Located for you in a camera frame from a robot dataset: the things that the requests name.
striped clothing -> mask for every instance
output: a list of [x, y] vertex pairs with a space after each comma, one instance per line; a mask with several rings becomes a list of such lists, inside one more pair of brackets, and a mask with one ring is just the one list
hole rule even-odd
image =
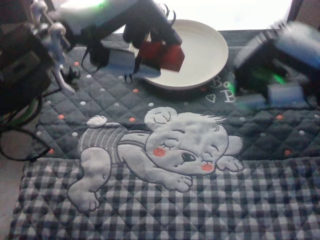
[[124, 126], [114, 122], [99, 128], [88, 128], [79, 140], [78, 152], [81, 154], [89, 148], [102, 148], [110, 155], [113, 164], [120, 163], [118, 143], [127, 131]]

embroidered heart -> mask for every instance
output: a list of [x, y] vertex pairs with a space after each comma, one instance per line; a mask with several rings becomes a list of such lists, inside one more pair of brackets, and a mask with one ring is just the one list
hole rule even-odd
[[208, 100], [208, 101], [210, 101], [210, 102], [212, 102], [212, 103], [216, 103], [216, 95], [215, 94], [210, 94], [210, 95], [207, 95], [207, 96], [205, 96], [205, 98]]

plate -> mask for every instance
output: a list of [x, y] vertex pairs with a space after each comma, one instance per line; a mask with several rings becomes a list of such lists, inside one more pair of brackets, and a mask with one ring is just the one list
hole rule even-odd
[[[169, 90], [187, 90], [209, 82], [228, 60], [228, 45], [216, 30], [201, 22], [177, 19], [173, 29], [182, 38], [185, 59], [180, 72], [161, 70], [161, 76], [145, 78], [149, 83]], [[136, 54], [138, 50], [130, 46]]]

polka dot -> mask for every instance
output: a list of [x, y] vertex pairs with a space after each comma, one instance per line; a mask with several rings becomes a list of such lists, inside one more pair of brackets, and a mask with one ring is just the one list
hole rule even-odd
[[284, 151], [284, 155], [289, 156], [290, 154], [291, 154], [291, 151], [290, 151], [290, 150], [285, 150], [285, 151]]
[[282, 116], [282, 115], [278, 115], [278, 116], [276, 116], [276, 119], [278, 119], [278, 120], [283, 120], [284, 119], [284, 116]]

bear applique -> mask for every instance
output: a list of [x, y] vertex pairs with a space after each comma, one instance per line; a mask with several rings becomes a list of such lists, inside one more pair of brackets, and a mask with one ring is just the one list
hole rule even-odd
[[243, 140], [228, 136], [224, 120], [157, 107], [145, 116], [151, 130], [147, 132], [128, 131], [104, 116], [95, 116], [78, 143], [83, 177], [68, 189], [67, 197], [81, 213], [98, 209], [97, 192], [117, 163], [126, 164], [142, 181], [182, 193], [192, 186], [192, 176], [209, 175], [217, 168], [241, 171], [243, 164], [233, 156], [241, 151]]

